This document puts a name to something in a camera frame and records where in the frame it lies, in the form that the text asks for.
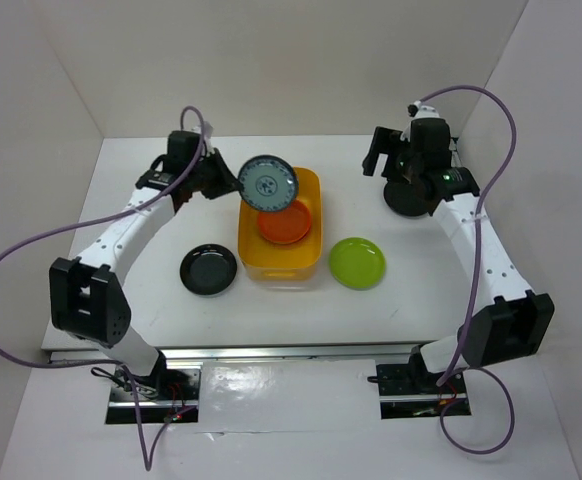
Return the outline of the black plate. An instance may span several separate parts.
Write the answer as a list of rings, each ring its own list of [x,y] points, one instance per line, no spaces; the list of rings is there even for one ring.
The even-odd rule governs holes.
[[[183,258],[179,276],[184,287],[198,296],[216,296],[227,290],[237,275],[233,253],[219,244],[203,244]]]
[[[419,198],[413,186],[405,182],[387,182],[383,189],[386,205],[396,214],[418,218],[428,214],[426,203]]]

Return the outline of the blue patterned plate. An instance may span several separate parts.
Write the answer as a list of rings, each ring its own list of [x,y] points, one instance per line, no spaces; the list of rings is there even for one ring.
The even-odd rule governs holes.
[[[274,155],[258,155],[239,170],[240,196],[259,212],[280,212],[291,205],[299,193],[293,167]]]

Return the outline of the orange plate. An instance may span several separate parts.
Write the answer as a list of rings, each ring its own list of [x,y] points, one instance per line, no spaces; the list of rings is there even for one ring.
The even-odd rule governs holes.
[[[260,212],[257,227],[262,237],[274,244],[289,245],[302,240],[310,231],[312,215],[301,201],[294,200],[279,212]]]

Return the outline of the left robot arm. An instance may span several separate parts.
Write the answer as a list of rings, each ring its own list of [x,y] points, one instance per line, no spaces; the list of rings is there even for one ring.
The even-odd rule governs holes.
[[[152,238],[195,193],[212,200],[239,190],[212,132],[210,125],[172,132],[121,214],[75,258],[58,258],[49,270],[54,328],[125,365],[147,399],[164,394],[170,374],[164,354],[132,327],[123,285]]]

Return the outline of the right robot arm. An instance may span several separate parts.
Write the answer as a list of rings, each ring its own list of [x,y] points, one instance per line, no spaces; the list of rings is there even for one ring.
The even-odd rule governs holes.
[[[413,119],[405,131],[378,126],[362,161],[371,176],[380,156],[389,185],[442,228],[471,285],[465,318],[456,333],[415,349],[407,379],[431,391],[457,369],[479,368],[536,354],[555,313],[514,266],[485,207],[484,191],[465,167],[452,163],[450,127],[439,117]]]

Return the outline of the yellow plastic bin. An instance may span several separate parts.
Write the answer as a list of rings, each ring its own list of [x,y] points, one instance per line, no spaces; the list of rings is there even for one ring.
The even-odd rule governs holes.
[[[315,172],[295,167],[299,180],[297,199],[311,214],[311,227],[298,242],[278,245],[266,240],[257,227],[258,212],[244,201],[240,204],[238,254],[253,281],[300,282],[316,272],[323,247],[321,185]]]

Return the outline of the green plate right side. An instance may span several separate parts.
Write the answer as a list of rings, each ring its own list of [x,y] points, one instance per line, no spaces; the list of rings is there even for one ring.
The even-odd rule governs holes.
[[[372,241],[348,237],[331,248],[328,266],[333,278],[341,285],[354,290],[368,290],[384,278],[386,259]]]

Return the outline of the aluminium side rail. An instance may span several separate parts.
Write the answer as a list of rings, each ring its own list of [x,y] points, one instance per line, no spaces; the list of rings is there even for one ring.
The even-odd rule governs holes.
[[[458,139],[452,137],[449,143],[449,151],[451,153],[451,167],[452,168],[461,168],[462,162],[460,159],[459,151],[458,151]]]

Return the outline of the aluminium front rail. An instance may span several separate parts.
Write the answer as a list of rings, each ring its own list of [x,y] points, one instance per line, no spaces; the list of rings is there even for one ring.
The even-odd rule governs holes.
[[[350,343],[217,348],[163,348],[168,360],[183,362],[285,361],[296,359],[408,357],[416,343]]]

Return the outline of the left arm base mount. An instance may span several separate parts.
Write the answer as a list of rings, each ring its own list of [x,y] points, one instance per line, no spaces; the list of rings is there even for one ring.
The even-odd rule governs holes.
[[[135,402],[131,383],[122,369],[116,367],[113,372],[108,372],[101,367],[93,367],[90,373],[110,384],[105,423],[134,424]],[[198,367],[168,369],[157,388],[143,385],[137,378],[136,391],[141,421],[148,424],[161,424],[166,420],[176,424],[197,423],[200,382],[201,369]]]

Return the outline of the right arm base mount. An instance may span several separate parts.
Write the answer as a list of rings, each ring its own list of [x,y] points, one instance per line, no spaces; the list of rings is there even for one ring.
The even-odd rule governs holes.
[[[367,377],[379,394],[383,420],[433,418],[446,412],[448,416],[470,416],[471,407],[462,374],[437,385],[441,373],[426,370],[419,353],[402,363],[376,365],[376,373]]]

